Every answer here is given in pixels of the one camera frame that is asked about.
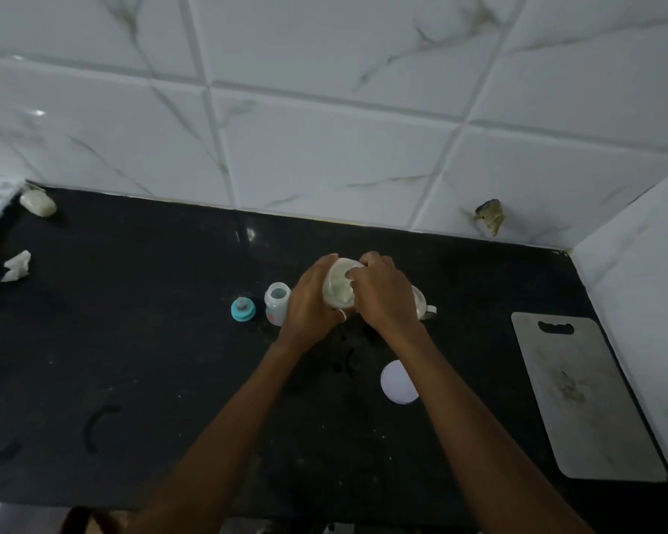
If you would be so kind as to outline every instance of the forearm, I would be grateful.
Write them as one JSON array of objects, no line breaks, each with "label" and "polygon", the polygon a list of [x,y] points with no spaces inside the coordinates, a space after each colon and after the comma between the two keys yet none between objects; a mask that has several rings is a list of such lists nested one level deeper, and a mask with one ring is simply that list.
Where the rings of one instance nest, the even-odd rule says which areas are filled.
[{"label": "forearm", "polygon": [[455,373],[420,323],[387,340],[416,386],[484,532],[591,532]]},{"label": "forearm", "polygon": [[299,359],[279,342],[205,428],[128,534],[218,532],[267,412]]}]

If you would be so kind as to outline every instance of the cutting board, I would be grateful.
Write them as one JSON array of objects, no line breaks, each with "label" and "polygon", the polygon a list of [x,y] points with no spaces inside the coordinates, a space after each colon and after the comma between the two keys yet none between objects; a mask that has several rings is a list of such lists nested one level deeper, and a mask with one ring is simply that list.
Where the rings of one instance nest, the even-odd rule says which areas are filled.
[{"label": "cutting board", "polygon": [[512,324],[559,470],[570,478],[665,481],[598,324],[534,313],[513,313]]}]

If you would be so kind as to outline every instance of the cutting board handle hole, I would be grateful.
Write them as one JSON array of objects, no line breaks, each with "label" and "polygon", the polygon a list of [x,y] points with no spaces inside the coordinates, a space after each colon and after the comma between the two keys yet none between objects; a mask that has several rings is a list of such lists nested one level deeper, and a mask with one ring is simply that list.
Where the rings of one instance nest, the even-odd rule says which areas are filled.
[{"label": "cutting board handle hole", "polygon": [[558,335],[572,335],[574,333],[574,326],[571,324],[549,324],[540,320],[537,325],[544,333],[556,333]]}]

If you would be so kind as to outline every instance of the granite countertop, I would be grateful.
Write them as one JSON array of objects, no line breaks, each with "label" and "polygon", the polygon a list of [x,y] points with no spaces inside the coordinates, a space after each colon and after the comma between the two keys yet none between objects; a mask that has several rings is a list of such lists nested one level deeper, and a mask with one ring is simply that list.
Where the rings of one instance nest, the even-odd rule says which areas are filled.
[{"label": "granite countertop", "polygon": [[[11,205],[0,283],[0,501],[138,508],[249,377],[277,329],[267,286],[322,254],[391,255],[438,307],[444,356],[598,531],[668,532],[668,483],[571,480],[556,466],[510,315],[596,314],[562,252],[52,190],[58,216]],[[249,323],[236,296],[257,300]],[[472,526],[420,401],[392,403],[394,358],[360,318],[303,358],[263,428],[234,515]]]}]

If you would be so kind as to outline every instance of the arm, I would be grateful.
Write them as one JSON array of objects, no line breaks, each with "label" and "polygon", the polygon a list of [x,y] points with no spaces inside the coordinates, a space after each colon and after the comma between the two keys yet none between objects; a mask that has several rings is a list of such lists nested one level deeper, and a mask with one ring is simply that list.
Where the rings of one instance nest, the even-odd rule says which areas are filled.
[{"label": "arm", "polygon": [[260,426],[282,386],[302,354],[343,320],[322,300],[322,282],[336,259],[322,257],[302,275],[277,341],[129,524],[127,534],[220,531]]},{"label": "arm", "polygon": [[418,321],[408,279],[390,257],[367,253],[347,272],[356,308],[406,368],[480,528],[488,534],[585,533],[554,490]]}]

